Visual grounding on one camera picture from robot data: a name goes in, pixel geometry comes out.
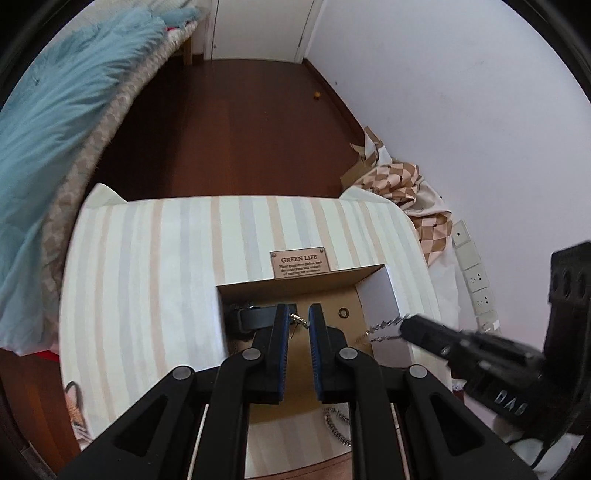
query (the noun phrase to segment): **wooden floor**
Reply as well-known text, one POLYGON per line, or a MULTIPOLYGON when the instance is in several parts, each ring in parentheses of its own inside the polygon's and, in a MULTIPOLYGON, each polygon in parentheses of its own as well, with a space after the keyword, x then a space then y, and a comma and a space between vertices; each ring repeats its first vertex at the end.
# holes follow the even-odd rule
MULTIPOLYGON (((221 60, 164 66, 135 101, 93 183, 126 200, 200 195, 336 197, 358 135, 302 65, 221 60), (314 100, 314 93, 322 95, 314 100)), ((55 471, 77 445, 59 366, 0 351, 25 436, 55 471)))

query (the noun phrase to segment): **checkered fabric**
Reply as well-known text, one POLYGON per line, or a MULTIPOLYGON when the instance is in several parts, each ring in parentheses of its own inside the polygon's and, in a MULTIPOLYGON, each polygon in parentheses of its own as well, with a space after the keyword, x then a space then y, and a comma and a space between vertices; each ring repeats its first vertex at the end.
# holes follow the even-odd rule
POLYGON ((451 237, 452 213, 432 208, 436 202, 430 197, 435 192, 431 188, 422 189, 422 180, 416 165, 392 163, 375 167, 354 185, 391 200, 408 215, 416 228, 425 261, 431 265, 451 237))

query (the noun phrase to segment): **power strip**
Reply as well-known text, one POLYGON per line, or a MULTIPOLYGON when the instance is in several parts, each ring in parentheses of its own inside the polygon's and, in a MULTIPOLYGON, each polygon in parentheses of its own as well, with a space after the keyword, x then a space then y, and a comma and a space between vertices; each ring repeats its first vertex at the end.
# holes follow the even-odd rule
POLYGON ((495 296, 492 293, 476 244, 472 240, 464 220, 453 224, 452 241, 457 262, 472 300, 478 330, 500 335, 501 326, 495 310, 495 296))

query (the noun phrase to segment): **black strap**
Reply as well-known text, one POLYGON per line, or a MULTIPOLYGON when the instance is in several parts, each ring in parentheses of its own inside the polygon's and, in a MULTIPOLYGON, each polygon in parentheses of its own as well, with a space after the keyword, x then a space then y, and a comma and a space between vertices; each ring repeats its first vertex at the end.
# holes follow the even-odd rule
MULTIPOLYGON (((287 307, 290 314, 297 314, 295 303, 288 303, 287 307)), ((248 340, 257 330, 273 326, 276 312, 277 305, 235 309, 226 315, 226 334, 230 338, 248 340)))

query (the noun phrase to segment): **bed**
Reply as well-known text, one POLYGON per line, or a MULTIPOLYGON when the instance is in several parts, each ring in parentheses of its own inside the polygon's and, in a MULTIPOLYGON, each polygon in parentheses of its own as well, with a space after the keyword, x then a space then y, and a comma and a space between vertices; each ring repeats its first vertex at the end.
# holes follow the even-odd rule
POLYGON ((96 0, 12 91, 0 111, 0 348, 57 351, 86 185, 134 99, 208 12, 193 0, 96 0))

